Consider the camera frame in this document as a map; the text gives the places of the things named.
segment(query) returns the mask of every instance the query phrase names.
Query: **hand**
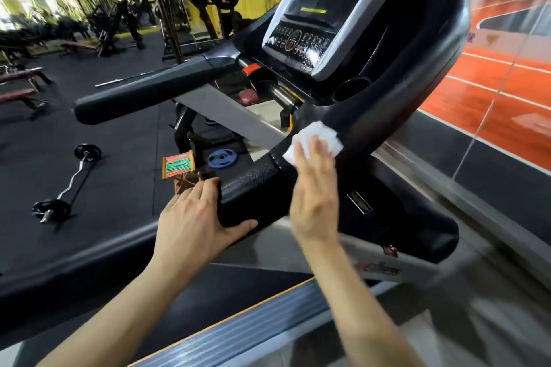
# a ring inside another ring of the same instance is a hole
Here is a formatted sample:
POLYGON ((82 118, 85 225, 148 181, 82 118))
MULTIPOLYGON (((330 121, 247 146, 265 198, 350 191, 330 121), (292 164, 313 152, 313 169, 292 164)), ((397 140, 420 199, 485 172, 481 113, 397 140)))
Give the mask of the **hand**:
POLYGON ((327 142, 310 139, 310 161, 302 144, 295 142, 299 177, 293 190, 289 216, 295 237, 302 248, 312 242, 337 245, 339 199, 335 160, 327 142))
POLYGON ((258 222, 224 228, 217 216, 219 179, 198 182, 176 195, 159 217, 155 251, 149 263, 157 273, 183 285, 258 222))

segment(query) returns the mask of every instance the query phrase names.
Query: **treadmill display screen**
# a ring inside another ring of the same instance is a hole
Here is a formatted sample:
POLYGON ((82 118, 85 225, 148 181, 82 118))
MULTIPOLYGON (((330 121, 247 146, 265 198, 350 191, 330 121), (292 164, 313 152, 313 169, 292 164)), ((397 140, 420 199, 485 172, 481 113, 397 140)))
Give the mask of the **treadmill display screen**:
POLYGON ((359 0, 291 0, 267 47, 311 71, 359 0))

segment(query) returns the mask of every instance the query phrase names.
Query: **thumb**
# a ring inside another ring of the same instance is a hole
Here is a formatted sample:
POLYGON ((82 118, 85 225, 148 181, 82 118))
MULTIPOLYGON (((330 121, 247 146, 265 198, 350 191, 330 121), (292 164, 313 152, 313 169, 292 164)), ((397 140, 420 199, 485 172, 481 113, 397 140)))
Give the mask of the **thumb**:
POLYGON ((230 244, 236 242, 239 238, 244 237, 250 231, 255 229, 258 225, 258 221, 255 219, 244 220, 239 225, 232 228, 224 228, 228 237, 230 238, 230 244))

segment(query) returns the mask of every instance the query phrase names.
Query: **control button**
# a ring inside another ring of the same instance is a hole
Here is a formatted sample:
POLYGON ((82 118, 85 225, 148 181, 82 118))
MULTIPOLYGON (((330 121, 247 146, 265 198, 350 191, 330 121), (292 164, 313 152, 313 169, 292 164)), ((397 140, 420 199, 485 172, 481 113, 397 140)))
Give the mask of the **control button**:
POLYGON ((289 52, 295 49, 296 45, 300 41, 300 37, 302 36, 301 30, 294 31, 287 42, 285 43, 285 51, 289 52))

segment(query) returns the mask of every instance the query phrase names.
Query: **person's arm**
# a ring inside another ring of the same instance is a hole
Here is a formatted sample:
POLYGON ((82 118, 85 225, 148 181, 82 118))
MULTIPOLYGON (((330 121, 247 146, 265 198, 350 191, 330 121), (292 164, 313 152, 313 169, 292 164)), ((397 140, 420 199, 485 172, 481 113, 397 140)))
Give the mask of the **person's arm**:
POLYGON ((349 361, 356 366, 423 367, 338 242, 337 174, 327 144, 313 137, 308 161, 296 143, 295 162, 299 177, 291 226, 329 303, 349 361))
POLYGON ((38 367, 126 366, 176 296, 224 248, 257 225, 223 228, 218 179, 201 181, 169 202, 159 217, 147 268, 38 367))

